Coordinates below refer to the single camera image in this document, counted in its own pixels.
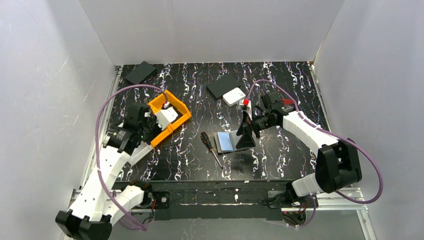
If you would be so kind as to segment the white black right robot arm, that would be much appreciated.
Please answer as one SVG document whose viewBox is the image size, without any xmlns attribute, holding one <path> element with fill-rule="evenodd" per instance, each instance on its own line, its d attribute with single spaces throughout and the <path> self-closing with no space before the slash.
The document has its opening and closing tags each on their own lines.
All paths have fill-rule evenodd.
<svg viewBox="0 0 424 240">
<path fill-rule="evenodd" d="M 320 193 L 334 193 L 362 179 L 358 152 L 346 141 L 321 132 L 319 126 L 307 123 L 307 117 L 297 111 L 294 104 L 286 104 L 277 92 L 261 97 L 264 109 L 259 115 L 252 114 L 251 101 L 241 99 L 237 107 L 243 117 L 236 132 L 239 140 L 236 148 L 254 148 L 262 130 L 279 126 L 295 135 L 316 156 L 315 172 L 286 185 L 282 194 L 286 200 L 295 201 L 302 197 Z"/>
</svg>

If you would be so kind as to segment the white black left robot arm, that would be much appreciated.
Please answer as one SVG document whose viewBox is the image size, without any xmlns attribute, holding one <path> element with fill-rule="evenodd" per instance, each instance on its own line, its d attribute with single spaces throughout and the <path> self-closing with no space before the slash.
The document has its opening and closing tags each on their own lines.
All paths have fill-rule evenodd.
<svg viewBox="0 0 424 240">
<path fill-rule="evenodd" d="M 135 165 L 153 150 L 162 131 L 157 115 L 146 104 L 133 103 L 123 122 L 112 125 L 96 150 L 94 169 L 81 192 L 55 222 L 74 240 L 107 240 L 112 228 L 129 210 L 144 201 L 148 186 L 132 183 L 117 196 L 112 187 L 125 164 Z"/>
</svg>

